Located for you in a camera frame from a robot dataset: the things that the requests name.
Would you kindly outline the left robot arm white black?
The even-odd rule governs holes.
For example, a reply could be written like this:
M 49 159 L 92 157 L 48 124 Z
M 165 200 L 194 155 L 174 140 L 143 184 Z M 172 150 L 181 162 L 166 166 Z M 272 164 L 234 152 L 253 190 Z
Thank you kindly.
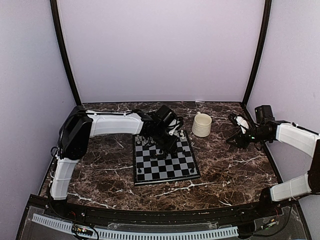
M 87 153 L 89 139 L 108 134 L 140 135 L 159 145 L 163 155 L 177 151 L 178 137 L 174 134 L 184 124 L 181 116 L 168 106 L 143 112 L 139 109 L 124 112 L 98 112 L 76 106 L 59 130 L 57 159 L 49 196 L 53 199 L 51 210 L 60 218 L 67 218 L 70 206 L 64 202 L 73 171 Z

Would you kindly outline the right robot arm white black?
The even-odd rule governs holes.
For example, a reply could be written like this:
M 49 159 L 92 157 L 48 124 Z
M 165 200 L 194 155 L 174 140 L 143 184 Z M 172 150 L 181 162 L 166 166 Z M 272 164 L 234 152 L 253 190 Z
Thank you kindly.
M 255 213 L 266 217 L 275 208 L 276 202 L 297 200 L 320 193 L 320 135 L 287 121 L 266 120 L 250 125 L 242 116 L 232 116 L 231 123 L 237 127 L 226 141 L 239 149 L 251 143 L 275 143 L 271 149 L 274 157 L 293 157 L 293 173 L 284 168 L 289 161 L 276 160 L 285 178 L 282 183 L 266 188 L 255 205 Z

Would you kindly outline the black white chessboard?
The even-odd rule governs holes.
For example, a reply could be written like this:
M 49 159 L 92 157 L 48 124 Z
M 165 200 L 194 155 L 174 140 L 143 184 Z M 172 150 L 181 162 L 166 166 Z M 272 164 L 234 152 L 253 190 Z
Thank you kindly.
M 140 135 L 132 137 L 133 182 L 135 186 L 185 181 L 201 177 L 188 133 L 176 131 L 177 152 L 167 154 Z

